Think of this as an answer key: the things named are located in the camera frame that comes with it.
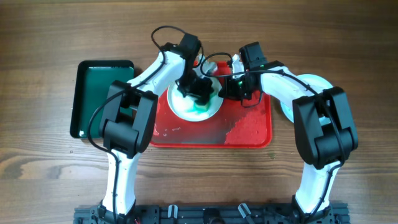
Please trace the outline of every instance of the wooden table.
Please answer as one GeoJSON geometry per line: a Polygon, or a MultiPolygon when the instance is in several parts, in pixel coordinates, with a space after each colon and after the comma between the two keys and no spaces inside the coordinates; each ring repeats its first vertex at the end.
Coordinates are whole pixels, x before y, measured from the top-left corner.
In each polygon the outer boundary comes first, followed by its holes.
{"type": "MultiPolygon", "coordinates": [[[[397,1],[27,2],[0,4],[0,223],[71,223],[75,207],[104,197],[105,153],[69,135],[77,65],[122,58],[146,68],[157,55],[149,35],[164,24],[199,36],[206,54],[259,41],[269,60],[342,87],[359,148],[331,199],[349,203],[352,223],[398,222],[397,1]]],[[[272,115],[265,149],[148,148],[137,203],[289,202],[303,162],[276,100],[272,115]]]]}

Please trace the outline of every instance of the black metal base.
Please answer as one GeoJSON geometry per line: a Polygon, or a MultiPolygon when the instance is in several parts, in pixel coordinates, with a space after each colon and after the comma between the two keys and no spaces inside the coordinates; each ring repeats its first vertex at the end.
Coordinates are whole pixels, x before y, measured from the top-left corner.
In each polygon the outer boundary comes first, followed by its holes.
{"type": "MultiPolygon", "coordinates": [[[[178,207],[177,218],[168,216],[168,207],[158,205],[138,205],[135,207],[133,215],[127,221],[127,224],[206,224],[203,213],[207,208],[215,208],[220,211],[220,215],[226,224],[247,224],[238,211],[238,206],[205,206],[205,207],[178,207]]],[[[290,203],[272,203],[263,206],[248,205],[251,212],[251,219],[254,224],[290,224],[289,219],[291,211],[290,203]]],[[[76,208],[73,224],[114,224],[113,222],[104,222],[98,216],[98,206],[90,208],[76,208]]],[[[325,218],[310,222],[311,224],[350,224],[349,211],[345,203],[331,204],[329,215],[325,218]]]]}

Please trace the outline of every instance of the red tray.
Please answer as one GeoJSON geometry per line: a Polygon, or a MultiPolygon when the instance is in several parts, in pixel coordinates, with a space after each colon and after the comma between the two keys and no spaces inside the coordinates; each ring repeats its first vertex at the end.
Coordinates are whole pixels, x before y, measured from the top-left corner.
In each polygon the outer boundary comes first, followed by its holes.
{"type": "MultiPolygon", "coordinates": [[[[218,73],[226,64],[217,63],[218,73]]],[[[255,92],[245,105],[258,102],[260,92],[255,92]]],[[[151,144],[174,148],[263,148],[272,139],[271,97],[263,93],[262,103],[244,108],[240,101],[226,100],[211,118],[190,122],[180,119],[167,103],[167,92],[157,104],[154,135],[151,144]]]]}

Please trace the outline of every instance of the cable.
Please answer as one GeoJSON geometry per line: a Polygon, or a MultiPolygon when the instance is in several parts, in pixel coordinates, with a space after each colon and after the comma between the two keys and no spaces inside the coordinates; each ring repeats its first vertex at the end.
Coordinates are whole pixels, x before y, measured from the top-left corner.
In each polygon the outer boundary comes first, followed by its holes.
{"type": "Polygon", "coordinates": [[[278,71],[275,71],[275,70],[245,71],[245,72],[236,72],[236,73],[226,74],[226,75],[209,75],[209,74],[203,73],[203,71],[201,71],[201,72],[202,72],[202,74],[204,76],[209,77],[209,78],[225,78],[225,77],[232,77],[232,76],[235,76],[235,75],[247,75],[247,74],[250,74],[250,73],[257,73],[257,74],[258,73],[263,73],[263,74],[264,73],[274,73],[274,74],[289,76],[289,74],[283,72],[283,70],[278,70],[278,71]]]}
{"type": "Polygon", "coordinates": [[[262,101],[262,92],[260,92],[260,97],[259,97],[258,103],[254,104],[254,105],[250,105],[250,106],[244,106],[243,100],[241,100],[241,106],[243,106],[244,108],[252,108],[252,107],[259,105],[261,103],[261,101],[262,101]]]}
{"type": "Polygon", "coordinates": [[[317,203],[317,206],[315,206],[315,208],[312,210],[312,212],[310,213],[308,218],[304,221],[304,223],[308,223],[308,221],[310,221],[310,219],[318,212],[318,210],[321,207],[322,203],[325,201],[325,197],[326,197],[326,194],[327,194],[328,189],[329,189],[330,181],[331,181],[331,178],[333,177],[333,172],[336,169],[338,169],[338,168],[340,168],[340,167],[342,167],[344,165],[345,160],[346,160],[346,156],[345,156],[345,152],[344,152],[343,142],[341,141],[341,136],[340,136],[340,133],[339,133],[337,125],[336,125],[336,121],[333,119],[333,117],[331,115],[331,111],[329,109],[329,106],[323,101],[323,99],[321,99],[320,95],[313,88],[311,88],[311,86],[309,84],[305,84],[299,78],[297,78],[297,77],[295,77],[293,75],[286,74],[285,72],[283,72],[283,70],[279,70],[278,74],[286,76],[286,77],[289,77],[289,78],[295,80],[297,83],[299,83],[300,85],[304,86],[307,90],[311,91],[316,98],[318,98],[318,101],[321,103],[321,106],[325,110],[325,113],[329,117],[330,123],[333,126],[334,134],[335,134],[335,136],[337,138],[338,147],[339,147],[340,154],[341,154],[341,162],[340,162],[340,164],[332,167],[328,171],[328,179],[326,181],[325,188],[324,188],[324,190],[322,192],[322,196],[319,199],[319,202],[317,203]]]}
{"type": "Polygon", "coordinates": [[[214,57],[214,56],[216,56],[216,55],[227,55],[227,56],[231,59],[231,62],[232,62],[232,56],[231,56],[229,53],[226,53],[226,52],[214,53],[214,54],[211,54],[211,55],[207,56],[207,57],[202,61],[202,63],[200,64],[200,72],[201,72],[204,76],[210,77],[210,78],[211,78],[211,77],[221,78],[221,77],[230,77],[230,76],[232,76],[231,74],[229,74],[229,75],[208,75],[208,74],[206,74],[206,73],[203,72],[203,65],[205,64],[205,62],[206,62],[209,58],[214,57]]]}
{"type": "Polygon", "coordinates": [[[161,52],[162,56],[163,56],[163,60],[160,63],[159,67],[156,68],[147,78],[143,79],[143,81],[141,81],[140,83],[138,83],[137,85],[122,90],[120,92],[115,93],[114,95],[110,96],[108,99],[105,100],[105,102],[99,106],[93,113],[93,115],[91,116],[89,122],[88,122],[88,130],[87,130],[87,138],[88,141],[97,149],[104,151],[106,153],[109,153],[110,155],[112,155],[114,157],[115,160],[115,175],[114,175],[114,183],[113,183],[113,195],[112,195],[112,206],[113,206],[113,219],[115,223],[118,223],[118,219],[116,217],[116,186],[118,184],[118,174],[119,174],[119,159],[117,157],[117,155],[115,155],[115,153],[113,153],[111,150],[107,150],[99,145],[97,145],[97,143],[94,142],[92,136],[91,136],[91,127],[93,125],[93,121],[95,119],[95,117],[97,116],[97,114],[113,99],[115,99],[118,96],[121,96],[125,93],[127,93],[128,91],[134,90],[140,86],[142,86],[143,84],[145,84],[148,80],[150,80],[160,69],[162,69],[162,67],[165,65],[166,62],[166,54],[164,53],[164,51],[162,50],[162,47],[156,42],[156,40],[154,39],[154,34],[160,30],[160,29],[164,29],[164,28],[171,28],[171,29],[175,29],[178,30],[180,32],[182,32],[183,34],[186,34],[186,32],[184,30],[182,30],[181,28],[175,27],[175,26],[160,26],[158,28],[156,28],[154,31],[152,31],[150,38],[153,41],[153,43],[155,44],[155,46],[159,49],[159,51],[161,52]]]}

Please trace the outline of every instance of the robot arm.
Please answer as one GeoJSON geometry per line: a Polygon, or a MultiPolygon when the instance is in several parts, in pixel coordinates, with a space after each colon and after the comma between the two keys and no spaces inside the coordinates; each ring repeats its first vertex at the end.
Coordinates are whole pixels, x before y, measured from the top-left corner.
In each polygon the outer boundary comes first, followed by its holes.
{"type": "Polygon", "coordinates": [[[328,215],[329,193],[337,171],[350,152],[358,147],[358,135],[345,92],[339,87],[325,90],[325,86],[308,85],[311,83],[296,77],[282,63],[267,63],[258,42],[239,51],[243,66],[237,65],[239,57],[235,55],[232,65],[238,71],[233,72],[259,71],[246,79],[258,80],[258,88],[294,112],[295,141],[304,168],[300,188],[292,199],[294,209],[290,217],[294,223],[308,223],[328,215]],[[331,123],[321,125],[319,118],[322,116],[329,117],[331,123]]]}
{"type": "MultiPolygon", "coordinates": [[[[104,107],[99,133],[104,139],[104,147],[115,153],[119,159],[119,171],[116,173],[116,161],[113,156],[108,155],[108,188],[99,209],[102,211],[99,215],[104,221],[113,222],[113,197],[116,197],[115,212],[119,218],[125,217],[134,208],[137,164],[152,137],[158,96],[176,81],[178,89],[184,96],[195,96],[198,102],[208,99],[211,90],[204,86],[209,86],[209,82],[211,86],[210,79],[199,77],[192,72],[193,61],[199,49],[200,42],[197,37],[185,34],[179,45],[168,43],[163,46],[165,61],[160,53],[156,61],[143,74],[128,83],[115,82],[109,89],[108,98],[146,81],[143,85],[131,88],[131,91],[126,94],[111,100],[104,107]],[[153,71],[157,70],[162,63],[165,63],[164,66],[152,77],[153,71]],[[133,108],[136,110],[135,117],[120,113],[120,107],[133,108]],[[116,178],[117,188],[114,194],[115,175],[118,175],[118,178],[116,178]]],[[[235,94],[233,97],[246,96],[246,93],[257,88],[276,97],[294,111],[296,145],[305,164],[302,183],[293,197],[292,217],[295,217],[297,223],[308,222],[314,210],[319,211],[317,214],[324,214],[324,211],[328,209],[328,195],[338,170],[336,166],[344,163],[349,153],[358,146],[358,136],[346,96],[338,87],[323,90],[322,86],[312,85],[311,87],[319,93],[314,96],[282,63],[268,63],[258,43],[247,45],[239,51],[243,63],[240,63],[239,57],[235,56],[232,61],[233,72],[256,72],[250,75],[235,75],[229,81],[226,80],[225,85],[233,87],[229,90],[237,90],[236,92],[239,93],[238,95],[233,93],[235,94]],[[280,71],[290,75],[290,78],[281,75],[280,71]],[[331,114],[325,114],[319,100],[323,100],[331,108],[331,114]],[[330,116],[336,121],[340,138],[333,132],[330,125],[322,126],[319,123],[319,117],[323,115],[330,116]],[[344,156],[339,150],[338,141],[340,140],[343,142],[344,156]],[[325,194],[325,199],[318,207],[323,194],[325,194]]],[[[223,92],[223,90],[219,93],[220,96],[228,94],[230,92],[223,92]]]]}

